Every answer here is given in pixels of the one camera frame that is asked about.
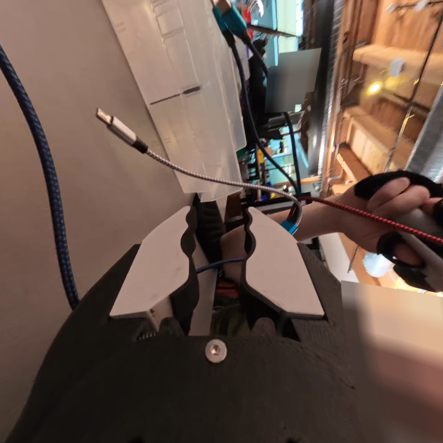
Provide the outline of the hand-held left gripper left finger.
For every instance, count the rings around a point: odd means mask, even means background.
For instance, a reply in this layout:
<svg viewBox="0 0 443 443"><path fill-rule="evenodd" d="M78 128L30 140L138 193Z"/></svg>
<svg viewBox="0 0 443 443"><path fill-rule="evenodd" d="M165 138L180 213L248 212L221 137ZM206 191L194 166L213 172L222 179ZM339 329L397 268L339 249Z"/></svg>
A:
<svg viewBox="0 0 443 443"><path fill-rule="evenodd" d="M195 208L186 206L142 241L109 313L112 319L192 316L199 300L195 230Z"/></svg>

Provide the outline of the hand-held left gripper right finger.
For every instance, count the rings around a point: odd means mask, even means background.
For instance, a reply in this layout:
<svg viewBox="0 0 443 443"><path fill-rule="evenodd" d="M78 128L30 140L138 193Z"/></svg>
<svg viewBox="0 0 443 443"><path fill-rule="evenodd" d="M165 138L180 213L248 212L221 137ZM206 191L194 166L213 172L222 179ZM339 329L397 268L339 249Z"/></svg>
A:
<svg viewBox="0 0 443 443"><path fill-rule="evenodd" d="M248 252L241 268L241 290L283 317L323 318L324 309L293 237L297 225L277 224L254 207L245 216Z"/></svg>

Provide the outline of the clear plastic bin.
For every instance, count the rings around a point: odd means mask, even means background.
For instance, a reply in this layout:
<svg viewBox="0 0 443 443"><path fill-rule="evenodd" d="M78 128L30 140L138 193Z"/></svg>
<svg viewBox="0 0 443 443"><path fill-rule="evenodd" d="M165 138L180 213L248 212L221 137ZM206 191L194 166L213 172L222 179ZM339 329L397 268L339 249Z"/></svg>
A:
<svg viewBox="0 0 443 443"><path fill-rule="evenodd" d="M104 0L169 161L241 182L246 137L230 48L206 0Z"/></svg>

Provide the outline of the person's right hand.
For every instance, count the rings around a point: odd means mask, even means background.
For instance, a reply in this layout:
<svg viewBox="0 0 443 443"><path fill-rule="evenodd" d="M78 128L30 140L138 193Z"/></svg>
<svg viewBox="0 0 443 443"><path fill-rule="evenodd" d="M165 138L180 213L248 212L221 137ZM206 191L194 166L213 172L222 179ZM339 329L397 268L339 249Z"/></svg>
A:
<svg viewBox="0 0 443 443"><path fill-rule="evenodd" d="M442 186L419 174L396 171L372 175L343 194L329 197L328 201L395 222L421 210L442 226ZM335 207L331 213L337 232L345 234L367 252L376 252L379 239L395 232L390 225Z"/></svg>

